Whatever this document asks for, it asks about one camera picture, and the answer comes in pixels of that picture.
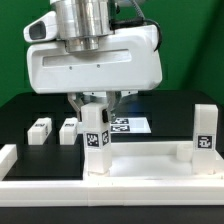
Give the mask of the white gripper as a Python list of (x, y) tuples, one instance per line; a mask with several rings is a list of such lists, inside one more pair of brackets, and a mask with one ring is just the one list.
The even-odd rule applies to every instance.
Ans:
[(80, 92), (107, 92), (103, 122), (115, 119), (119, 94), (142, 91), (162, 81), (158, 49), (161, 30), (153, 21), (138, 20), (135, 26), (116, 24), (107, 35), (91, 38), (92, 49), (69, 50), (59, 36), (57, 15), (51, 11), (23, 30), (30, 44), (27, 68), (33, 90), (39, 94), (68, 93), (67, 99), (79, 121), (84, 105)]

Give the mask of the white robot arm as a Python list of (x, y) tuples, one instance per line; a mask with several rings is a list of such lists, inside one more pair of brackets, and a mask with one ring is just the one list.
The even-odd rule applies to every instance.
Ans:
[(117, 21), (117, 0), (50, 0), (50, 5), (50, 12), (23, 30), (35, 92), (66, 93), (79, 120), (84, 103), (101, 97), (112, 120), (123, 96), (161, 83), (158, 23), (142, 13)]

